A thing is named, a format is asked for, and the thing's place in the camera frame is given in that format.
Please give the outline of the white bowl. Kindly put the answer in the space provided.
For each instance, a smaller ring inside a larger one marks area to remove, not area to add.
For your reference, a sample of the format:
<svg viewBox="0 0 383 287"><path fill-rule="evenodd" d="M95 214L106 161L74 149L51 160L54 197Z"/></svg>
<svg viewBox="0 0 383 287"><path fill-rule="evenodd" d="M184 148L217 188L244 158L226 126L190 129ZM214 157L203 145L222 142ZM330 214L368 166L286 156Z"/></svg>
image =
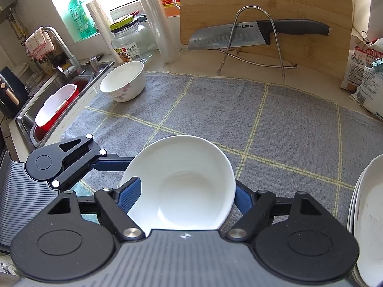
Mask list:
<svg viewBox="0 0 383 287"><path fill-rule="evenodd" d="M136 98L146 84L144 64L130 61L109 72L102 80L100 91L116 102L127 102Z"/></svg>
<svg viewBox="0 0 383 287"><path fill-rule="evenodd" d="M141 181L128 216L148 235L153 229L219 229L236 193L231 162L215 144L191 135L166 137L143 149L121 182Z"/></svg>

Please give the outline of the white fruit-print plate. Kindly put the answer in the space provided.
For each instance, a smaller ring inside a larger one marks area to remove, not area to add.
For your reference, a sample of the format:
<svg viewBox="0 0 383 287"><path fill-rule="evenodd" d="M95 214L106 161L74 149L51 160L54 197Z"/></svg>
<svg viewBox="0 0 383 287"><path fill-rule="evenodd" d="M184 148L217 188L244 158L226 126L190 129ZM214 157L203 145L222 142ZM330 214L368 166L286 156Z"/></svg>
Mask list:
<svg viewBox="0 0 383 287"><path fill-rule="evenodd" d="M353 195L350 201L349 206L349 213L348 213L348 219L347 219L347 229L348 231L353 235L354 234L354 219L356 214L356 197L360 189L360 184L363 178L363 175L365 174L366 170L364 170L360 177L358 178L358 181L356 182L355 189L353 191ZM364 283L362 277L360 276L359 270L357 265L355 265L352 273L353 278L357 283L359 283L360 286L366 286Z"/></svg>
<svg viewBox="0 0 383 287"><path fill-rule="evenodd" d="M366 167L356 196L354 236L360 248L357 268L368 286L382 284L382 156Z"/></svg>

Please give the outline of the grey and teal dish towel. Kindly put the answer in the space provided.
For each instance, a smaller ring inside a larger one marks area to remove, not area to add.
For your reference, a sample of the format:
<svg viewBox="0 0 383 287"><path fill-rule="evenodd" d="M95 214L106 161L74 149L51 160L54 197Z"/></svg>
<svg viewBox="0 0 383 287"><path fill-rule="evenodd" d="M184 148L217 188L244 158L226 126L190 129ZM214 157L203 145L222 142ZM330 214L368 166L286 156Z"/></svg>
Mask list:
<svg viewBox="0 0 383 287"><path fill-rule="evenodd" d="M382 124L301 91L247 79L146 73L129 102L98 93L62 134L91 133L120 156L173 135L207 139L252 190L310 193L341 223L354 186L382 153Z"/></svg>

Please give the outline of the red and white sink basin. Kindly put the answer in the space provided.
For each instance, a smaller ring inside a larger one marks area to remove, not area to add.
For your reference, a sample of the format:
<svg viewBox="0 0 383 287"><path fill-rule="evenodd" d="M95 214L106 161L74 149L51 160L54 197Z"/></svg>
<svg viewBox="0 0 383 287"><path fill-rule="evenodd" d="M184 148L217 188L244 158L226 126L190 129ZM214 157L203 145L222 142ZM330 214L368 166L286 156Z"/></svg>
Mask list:
<svg viewBox="0 0 383 287"><path fill-rule="evenodd" d="M36 114L34 125L30 131L30 140L35 147L38 147L43 141L53 125L64 115L64 112L75 105L89 81L89 78L80 77L73 83L65 84L57 89L44 101Z"/></svg>

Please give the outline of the black air fryer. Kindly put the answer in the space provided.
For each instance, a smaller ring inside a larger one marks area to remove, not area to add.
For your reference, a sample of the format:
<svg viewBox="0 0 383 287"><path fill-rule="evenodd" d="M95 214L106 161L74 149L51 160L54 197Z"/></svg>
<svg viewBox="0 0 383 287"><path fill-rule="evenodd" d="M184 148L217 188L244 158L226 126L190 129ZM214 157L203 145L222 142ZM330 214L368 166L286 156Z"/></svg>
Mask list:
<svg viewBox="0 0 383 287"><path fill-rule="evenodd" d="M13 119L28 101L28 92L22 81L7 67L1 69L1 112Z"/></svg>

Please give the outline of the glass jar with green lid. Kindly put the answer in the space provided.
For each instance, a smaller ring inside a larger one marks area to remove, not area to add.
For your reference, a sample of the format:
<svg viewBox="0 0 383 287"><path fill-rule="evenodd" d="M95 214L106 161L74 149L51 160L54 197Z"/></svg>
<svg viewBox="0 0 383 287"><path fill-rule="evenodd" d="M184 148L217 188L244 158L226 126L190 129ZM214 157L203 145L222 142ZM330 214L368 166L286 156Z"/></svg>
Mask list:
<svg viewBox="0 0 383 287"><path fill-rule="evenodd" d="M110 31L113 35L111 46L123 62L140 61L145 64L152 58L152 32L133 15L117 19L110 25Z"/></svg>

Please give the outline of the pink checked dishcloth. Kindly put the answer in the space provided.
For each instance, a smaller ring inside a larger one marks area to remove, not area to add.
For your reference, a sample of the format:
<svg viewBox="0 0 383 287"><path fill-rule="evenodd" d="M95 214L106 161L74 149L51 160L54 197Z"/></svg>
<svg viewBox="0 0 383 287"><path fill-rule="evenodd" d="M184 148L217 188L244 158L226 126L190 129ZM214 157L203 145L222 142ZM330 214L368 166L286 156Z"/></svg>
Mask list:
<svg viewBox="0 0 383 287"><path fill-rule="evenodd" d="M36 60L41 60L46 54L55 50L49 34L41 27L27 38L25 46L30 56Z"/></svg>

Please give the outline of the green dish soap bottle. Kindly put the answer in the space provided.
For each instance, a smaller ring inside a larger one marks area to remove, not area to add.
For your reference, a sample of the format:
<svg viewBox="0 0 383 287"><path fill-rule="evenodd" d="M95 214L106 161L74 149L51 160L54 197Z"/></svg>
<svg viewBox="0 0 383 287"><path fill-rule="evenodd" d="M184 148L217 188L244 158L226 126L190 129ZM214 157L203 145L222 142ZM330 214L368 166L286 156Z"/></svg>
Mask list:
<svg viewBox="0 0 383 287"><path fill-rule="evenodd" d="M97 29L91 18L88 17L81 0L69 0L68 11L73 18L82 39L97 34Z"/></svg>

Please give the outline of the white clipped plastic bag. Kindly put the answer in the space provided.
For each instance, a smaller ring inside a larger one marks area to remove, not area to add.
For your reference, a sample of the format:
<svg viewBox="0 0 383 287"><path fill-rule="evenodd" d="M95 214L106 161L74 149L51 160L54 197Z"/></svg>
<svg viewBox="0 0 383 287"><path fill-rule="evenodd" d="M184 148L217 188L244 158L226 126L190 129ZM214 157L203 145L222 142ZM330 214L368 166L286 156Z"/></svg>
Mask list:
<svg viewBox="0 0 383 287"><path fill-rule="evenodd" d="M364 67L362 83L350 98L377 119L383 115L383 63L382 58L375 60L371 67Z"/></svg>

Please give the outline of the clear plastic wrap roll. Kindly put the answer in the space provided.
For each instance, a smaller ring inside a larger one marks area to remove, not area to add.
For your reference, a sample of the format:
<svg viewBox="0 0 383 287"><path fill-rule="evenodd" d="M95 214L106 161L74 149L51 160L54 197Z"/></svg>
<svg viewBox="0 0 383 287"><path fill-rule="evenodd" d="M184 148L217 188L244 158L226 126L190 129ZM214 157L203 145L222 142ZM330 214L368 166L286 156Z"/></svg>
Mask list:
<svg viewBox="0 0 383 287"><path fill-rule="evenodd" d="M154 36L154 41L165 64L172 64L179 59L179 49L171 35L168 18L161 0L140 0Z"/></svg>

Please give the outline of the red-white food bag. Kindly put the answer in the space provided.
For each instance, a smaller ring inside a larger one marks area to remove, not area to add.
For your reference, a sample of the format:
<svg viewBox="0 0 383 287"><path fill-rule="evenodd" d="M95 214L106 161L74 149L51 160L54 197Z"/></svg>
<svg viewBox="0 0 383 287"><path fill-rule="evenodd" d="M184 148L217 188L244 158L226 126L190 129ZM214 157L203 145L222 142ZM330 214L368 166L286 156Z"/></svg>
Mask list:
<svg viewBox="0 0 383 287"><path fill-rule="evenodd" d="M380 58L382 58L382 38L368 43L366 39L352 36L347 66L340 88L355 92L362 84L364 68L371 67L372 63Z"/></svg>

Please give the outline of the black-handled santoku knife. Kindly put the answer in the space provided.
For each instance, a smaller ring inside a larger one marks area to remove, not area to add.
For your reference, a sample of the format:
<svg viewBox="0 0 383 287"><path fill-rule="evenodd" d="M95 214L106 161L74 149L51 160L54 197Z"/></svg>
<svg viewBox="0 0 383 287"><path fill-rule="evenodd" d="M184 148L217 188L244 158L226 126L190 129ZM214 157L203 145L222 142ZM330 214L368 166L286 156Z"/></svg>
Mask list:
<svg viewBox="0 0 383 287"><path fill-rule="evenodd" d="M289 35L318 34L328 36L330 27L311 19L277 19L258 20L236 24L218 25L201 28L193 33L188 42L189 50L223 49L233 36L231 47L248 47L254 45L270 45L273 31Z"/></svg>

